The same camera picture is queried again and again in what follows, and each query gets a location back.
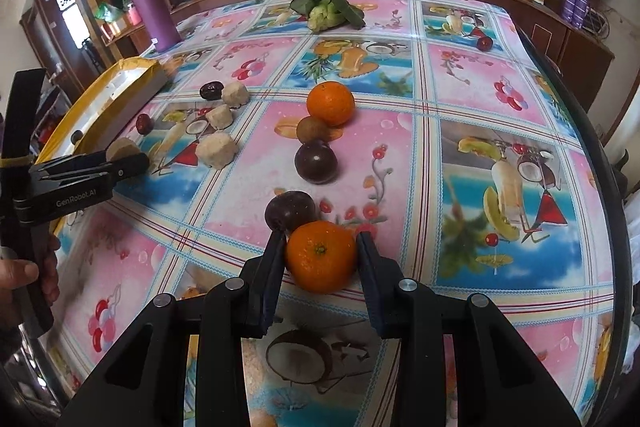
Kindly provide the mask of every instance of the table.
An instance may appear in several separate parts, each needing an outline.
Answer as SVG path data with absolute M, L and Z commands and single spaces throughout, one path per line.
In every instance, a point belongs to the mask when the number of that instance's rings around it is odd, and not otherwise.
M 197 14 L 178 26 L 183 42 L 145 54 L 172 83 L 140 111 L 153 131 L 140 136 L 134 119 L 121 136 L 152 167 L 58 231 L 62 294 L 42 343 L 67 391 L 154 295 L 199 295 L 237 275 L 269 237 L 268 201 L 304 190 L 322 219 L 371 232 L 406 276 L 446 295 L 489 295 L 586 421 L 615 372 L 610 346 L 613 358 L 621 346 L 612 342 L 615 263 L 599 176 L 544 64 L 503 9 L 474 0 L 349 0 L 366 28 L 321 35 L 296 14 L 278 24 L 289 1 Z M 488 52 L 478 49 L 484 36 Z M 194 149 L 213 132 L 203 110 L 218 102 L 198 90 L 236 79 L 251 93 L 227 129 L 240 152 L 210 170 Z M 324 80 L 345 83 L 357 113 L 330 144 L 340 175 L 311 185 L 294 169 L 295 127 Z M 276 315 L 266 337 L 243 344 L 252 425 L 388 421 L 398 344 L 381 343 L 368 325 L 357 281 L 312 296 L 286 275 Z M 448 425 L 456 425 L 451 355 L 449 343 Z M 193 344 L 185 425 L 196 359 Z

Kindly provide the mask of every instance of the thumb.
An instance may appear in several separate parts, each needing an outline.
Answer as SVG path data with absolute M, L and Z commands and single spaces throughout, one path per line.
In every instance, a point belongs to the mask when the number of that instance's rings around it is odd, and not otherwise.
M 38 265 L 24 259 L 0 260 L 0 289 L 14 290 L 38 278 Z

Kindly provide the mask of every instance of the human hand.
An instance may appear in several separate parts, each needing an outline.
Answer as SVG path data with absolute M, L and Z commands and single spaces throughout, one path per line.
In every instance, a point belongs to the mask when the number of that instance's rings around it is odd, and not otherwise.
M 43 260 L 44 273 L 40 277 L 42 293 L 51 306 L 60 297 L 58 288 L 58 259 L 54 253 L 60 248 L 58 238 L 50 234 L 47 245 L 47 255 Z M 15 327 L 20 323 L 20 318 L 13 303 L 13 292 L 17 288 L 27 286 L 38 279 L 39 270 L 35 263 L 23 259 L 0 259 L 0 325 Z

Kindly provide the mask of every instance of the purple bottle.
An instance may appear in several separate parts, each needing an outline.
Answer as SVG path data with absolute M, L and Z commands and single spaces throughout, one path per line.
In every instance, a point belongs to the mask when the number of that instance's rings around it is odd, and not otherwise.
M 569 24 L 574 16 L 575 0 L 564 0 L 562 3 L 562 19 Z
M 589 9 L 588 0 L 575 0 L 574 16 L 571 18 L 571 24 L 575 28 L 582 28 L 584 18 L 587 16 L 587 10 Z
M 167 51 L 180 42 L 180 34 L 171 20 L 171 14 L 164 0 L 132 1 L 145 24 L 151 42 L 156 46 L 156 51 Z

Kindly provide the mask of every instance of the wall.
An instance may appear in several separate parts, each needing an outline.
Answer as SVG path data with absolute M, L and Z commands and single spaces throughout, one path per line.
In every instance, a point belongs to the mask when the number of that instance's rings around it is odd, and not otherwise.
M 27 0 L 0 0 L 0 112 L 4 114 L 16 71 L 39 68 L 20 17 Z
M 617 118 L 640 68 L 640 0 L 600 0 L 597 8 L 609 20 L 604 43 L 616 55 L 589 110 L 599 134 L 605 134 Z

